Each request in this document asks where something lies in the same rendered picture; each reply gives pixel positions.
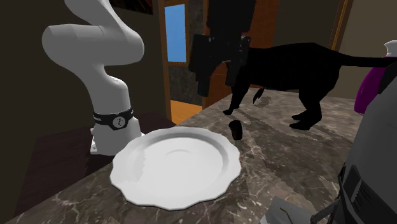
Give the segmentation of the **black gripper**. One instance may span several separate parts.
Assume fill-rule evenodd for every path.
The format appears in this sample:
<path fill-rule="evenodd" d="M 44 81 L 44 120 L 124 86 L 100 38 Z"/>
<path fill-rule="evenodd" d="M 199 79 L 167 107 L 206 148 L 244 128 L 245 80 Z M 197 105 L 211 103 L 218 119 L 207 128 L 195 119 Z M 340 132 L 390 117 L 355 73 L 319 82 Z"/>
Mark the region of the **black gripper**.
<path fill-rule="evenodd" d="M 195 73 L 198 95 L 207 97 L 211 75 L 226 62 L 225 85 L 234 87 L 237 75 L 246 65 L 256 0 L 208 0 L 209 36 L 194 34 L 188 69 Z"/>

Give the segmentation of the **wooden door with blue window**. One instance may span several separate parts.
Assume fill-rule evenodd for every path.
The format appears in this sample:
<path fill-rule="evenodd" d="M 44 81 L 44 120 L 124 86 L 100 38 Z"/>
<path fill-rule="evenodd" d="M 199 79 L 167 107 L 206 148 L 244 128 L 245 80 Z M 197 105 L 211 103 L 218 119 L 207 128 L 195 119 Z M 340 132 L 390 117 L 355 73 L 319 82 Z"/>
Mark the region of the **wooden door with blue window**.
<path fill-rule="evenodd" d="M 165 94 L 165 113 L 171 114 L 169 66 L 189 63 L 188 0 L 157 0 Z"/>

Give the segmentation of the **brown wooden door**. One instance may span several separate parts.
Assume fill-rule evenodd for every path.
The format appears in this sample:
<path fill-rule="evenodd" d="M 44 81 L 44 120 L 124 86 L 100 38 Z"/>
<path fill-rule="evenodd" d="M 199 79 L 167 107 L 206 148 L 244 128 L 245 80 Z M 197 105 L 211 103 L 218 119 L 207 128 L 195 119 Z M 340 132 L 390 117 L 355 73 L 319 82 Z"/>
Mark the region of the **brown wooden door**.
<path fill-rule="evenodd" d="M 243 35 L 251 37 L 251 48 L 268 48 L 274 39 L 275 23 L 279 0 L 256 0 L 253 20 L 248 32 Z M 225 85 L 227 67 L 220 64 L 211 75 L 209 96 L 202 98 L 202 109 L 230 95 L 231 88 Z"/>

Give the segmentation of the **small black cup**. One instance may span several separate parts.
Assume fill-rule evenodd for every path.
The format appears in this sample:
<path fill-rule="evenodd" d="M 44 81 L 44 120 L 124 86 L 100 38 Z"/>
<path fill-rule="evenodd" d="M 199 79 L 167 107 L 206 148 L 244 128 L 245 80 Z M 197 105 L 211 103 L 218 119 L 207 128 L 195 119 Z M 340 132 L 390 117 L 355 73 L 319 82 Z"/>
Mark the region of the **small black cup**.
<path fill-rule="evenodd" d="M 228 124 L 235 141 L 242 139 L 242 124 L 239 120 L 233 120 Z"/>

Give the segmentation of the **black cat figure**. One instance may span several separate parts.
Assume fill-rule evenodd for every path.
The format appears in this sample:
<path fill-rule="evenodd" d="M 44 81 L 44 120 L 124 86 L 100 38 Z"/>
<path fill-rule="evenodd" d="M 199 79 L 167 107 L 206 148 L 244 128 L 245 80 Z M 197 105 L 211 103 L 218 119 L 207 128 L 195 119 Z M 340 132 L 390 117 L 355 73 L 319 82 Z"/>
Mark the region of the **black cat figure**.
<path fill-rule="evenodd" d="M 299 90 L 305 111 L 293 115 L 293 129 L 309 130 L 322 119 L 320 101 L 334 89 L 340 68 L 387 67 L 397 57 L 355 57 L 317 43 L 294 43 L 271 48 L 250 48 L 232 87 L 232 100 L 225 115 L 239 108 L 251 85 L 274 90 Z"/>

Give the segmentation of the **white scalloped plate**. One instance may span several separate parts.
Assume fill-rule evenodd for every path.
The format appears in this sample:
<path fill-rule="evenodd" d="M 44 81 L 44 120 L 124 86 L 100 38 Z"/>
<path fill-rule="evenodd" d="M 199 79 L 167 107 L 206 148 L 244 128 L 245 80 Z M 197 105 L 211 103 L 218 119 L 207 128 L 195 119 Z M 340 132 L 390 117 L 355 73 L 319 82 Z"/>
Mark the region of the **white scalloped plate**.
<path fill-rule="evenodd" d="M 240 171 L 240 152 L 225 136 L 173 127 L 129 142 L 109 178 L 128 202 L 175 211 L 217 199 Z"/>

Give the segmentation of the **purple bottle with white top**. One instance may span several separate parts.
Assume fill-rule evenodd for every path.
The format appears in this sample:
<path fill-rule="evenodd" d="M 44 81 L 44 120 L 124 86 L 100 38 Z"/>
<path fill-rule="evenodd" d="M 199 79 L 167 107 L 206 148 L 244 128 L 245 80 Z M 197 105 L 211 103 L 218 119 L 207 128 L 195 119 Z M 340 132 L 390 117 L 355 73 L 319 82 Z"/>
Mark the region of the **purple bottle with white top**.
<path fill-rule="evenodd" d="M 397 57 L 397 40 L 388 41 L 384 46 L 387 48 L 386 57 Z M 354 103 L 355 112 L 362 115 L 365 113 L 367 106 L 377 95 L 379 84 L 385 70 L 385 67 L 373 67 L 365 76 L 359 87 Z"/>

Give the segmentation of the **grey flat wedge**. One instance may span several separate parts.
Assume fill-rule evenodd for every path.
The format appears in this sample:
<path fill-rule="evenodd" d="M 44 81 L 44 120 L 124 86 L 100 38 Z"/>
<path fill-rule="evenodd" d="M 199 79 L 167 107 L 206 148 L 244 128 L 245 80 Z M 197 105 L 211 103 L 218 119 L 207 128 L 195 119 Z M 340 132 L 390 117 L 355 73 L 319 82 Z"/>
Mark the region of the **grey flat wedge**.
<path fill-rule="evenodd" d="M 310 217 L 309 211 L 275 196 L 258 224 L 310 224 Z"/>

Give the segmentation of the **large grey appliance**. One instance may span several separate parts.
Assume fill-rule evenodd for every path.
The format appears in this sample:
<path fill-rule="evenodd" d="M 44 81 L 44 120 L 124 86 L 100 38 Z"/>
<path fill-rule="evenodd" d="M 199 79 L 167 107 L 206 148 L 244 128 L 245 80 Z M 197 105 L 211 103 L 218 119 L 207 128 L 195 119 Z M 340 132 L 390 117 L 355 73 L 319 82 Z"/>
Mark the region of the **large grey appliance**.
<path fill-rule="evenodd" d="M 397 81 L 367 108 L 338 180 L 336 201 L 310 224 L 397 224 Z"/>

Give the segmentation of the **dark wall picture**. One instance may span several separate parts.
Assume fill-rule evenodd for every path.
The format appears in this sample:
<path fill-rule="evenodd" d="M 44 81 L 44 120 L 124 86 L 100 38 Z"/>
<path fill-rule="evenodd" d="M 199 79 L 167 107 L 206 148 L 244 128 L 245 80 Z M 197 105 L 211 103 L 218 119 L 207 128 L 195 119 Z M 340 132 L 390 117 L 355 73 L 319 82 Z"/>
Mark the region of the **dark wall picture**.
<path fill-rule="evenodd" d="M 109 0 L 111 6 L 144 14 L 153 14 L 152 0 Z"/>

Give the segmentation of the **wooden door frame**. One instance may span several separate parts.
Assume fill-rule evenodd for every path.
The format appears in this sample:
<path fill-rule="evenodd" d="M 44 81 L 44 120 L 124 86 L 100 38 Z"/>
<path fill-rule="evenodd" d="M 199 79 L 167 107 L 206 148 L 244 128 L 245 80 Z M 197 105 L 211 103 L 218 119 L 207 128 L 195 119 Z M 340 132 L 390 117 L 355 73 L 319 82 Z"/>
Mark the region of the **wooden door frame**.
<path fill-rule="evenodd" d="M 339 0 L 328 48 L 339 51 L 354 0 Z"/>

